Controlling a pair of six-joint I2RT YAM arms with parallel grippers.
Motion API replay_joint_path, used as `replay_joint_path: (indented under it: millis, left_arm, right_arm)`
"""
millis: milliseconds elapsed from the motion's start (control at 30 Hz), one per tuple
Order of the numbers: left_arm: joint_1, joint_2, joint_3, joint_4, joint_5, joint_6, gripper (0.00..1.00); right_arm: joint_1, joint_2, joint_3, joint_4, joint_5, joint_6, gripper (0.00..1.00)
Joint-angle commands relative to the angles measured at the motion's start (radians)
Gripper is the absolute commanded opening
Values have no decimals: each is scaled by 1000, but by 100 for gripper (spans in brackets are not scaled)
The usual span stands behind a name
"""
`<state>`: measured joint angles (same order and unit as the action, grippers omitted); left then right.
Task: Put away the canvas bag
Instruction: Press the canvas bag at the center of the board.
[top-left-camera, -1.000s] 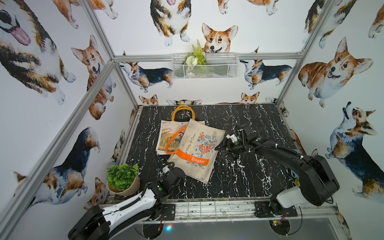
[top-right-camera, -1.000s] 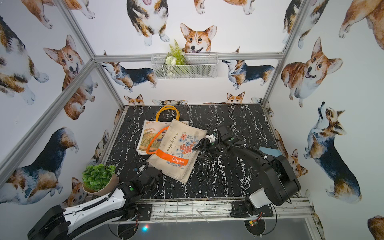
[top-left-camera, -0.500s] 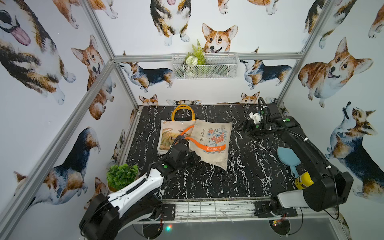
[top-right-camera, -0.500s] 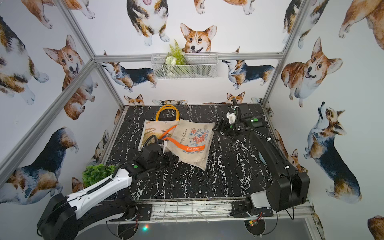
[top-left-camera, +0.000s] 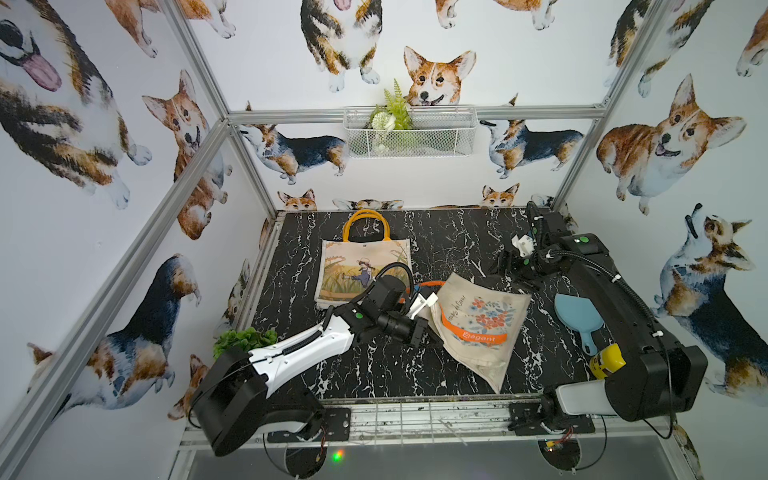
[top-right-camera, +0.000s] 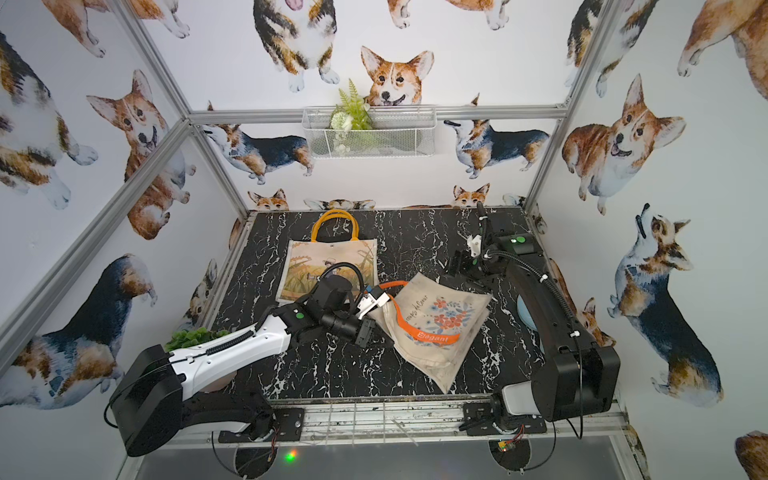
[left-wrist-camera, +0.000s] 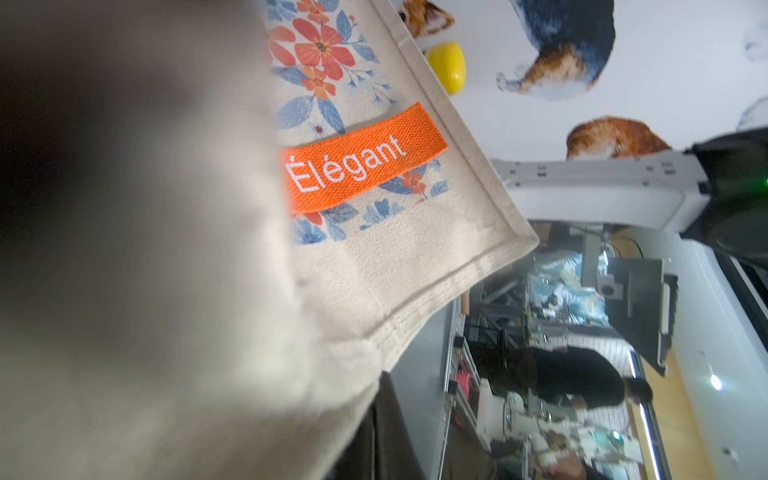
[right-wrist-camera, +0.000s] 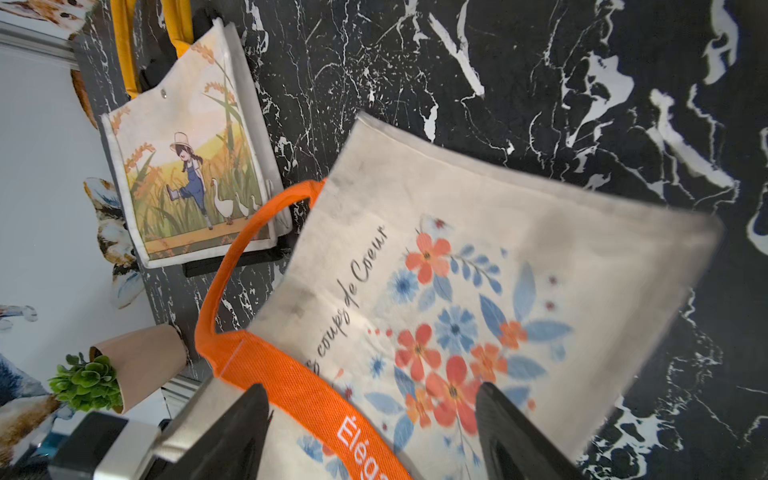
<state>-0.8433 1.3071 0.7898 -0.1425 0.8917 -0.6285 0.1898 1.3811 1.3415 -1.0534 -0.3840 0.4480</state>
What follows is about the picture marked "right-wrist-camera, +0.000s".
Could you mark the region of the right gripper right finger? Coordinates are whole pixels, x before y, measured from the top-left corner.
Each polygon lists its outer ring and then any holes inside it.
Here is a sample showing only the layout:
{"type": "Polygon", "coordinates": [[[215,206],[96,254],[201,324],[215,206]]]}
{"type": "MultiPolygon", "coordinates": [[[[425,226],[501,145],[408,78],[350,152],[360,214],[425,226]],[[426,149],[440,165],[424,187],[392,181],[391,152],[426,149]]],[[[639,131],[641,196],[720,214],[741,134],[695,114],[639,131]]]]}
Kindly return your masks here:
{"type": "Polygon", "coordinates": [[[490,479],[580,479],[576,466],[495,385],[477,392],[475,417],[490,479]]]}

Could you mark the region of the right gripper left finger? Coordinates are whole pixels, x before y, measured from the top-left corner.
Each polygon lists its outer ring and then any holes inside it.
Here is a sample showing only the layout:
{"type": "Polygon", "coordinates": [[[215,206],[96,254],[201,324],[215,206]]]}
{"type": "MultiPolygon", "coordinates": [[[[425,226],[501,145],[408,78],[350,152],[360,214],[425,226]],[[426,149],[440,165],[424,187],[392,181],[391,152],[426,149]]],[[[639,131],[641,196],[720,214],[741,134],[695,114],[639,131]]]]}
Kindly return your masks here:
{"type": "Polygon", "coordinates": [[[260,384],[204,383],[155,442],[159,479],[255,479],[271,423],[260,384]]]}

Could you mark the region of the cream bag orange handles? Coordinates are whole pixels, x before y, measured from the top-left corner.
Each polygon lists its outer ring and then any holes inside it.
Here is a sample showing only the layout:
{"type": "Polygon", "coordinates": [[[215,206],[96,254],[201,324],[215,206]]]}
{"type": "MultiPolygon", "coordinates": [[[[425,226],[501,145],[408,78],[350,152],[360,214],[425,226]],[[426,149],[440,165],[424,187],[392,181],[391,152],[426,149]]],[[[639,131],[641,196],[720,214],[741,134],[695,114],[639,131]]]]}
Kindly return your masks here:
{"type": "Polygon", "coordinates": [[[713,216],[588,191],[437,147],[359,114],[249,326],[215,318],[244,249],[205,298],[214,378],[262,385],[267,479],[484,479],[475,417],[495,385],[578,457],[666,333],[722,235],[713,216]]]}

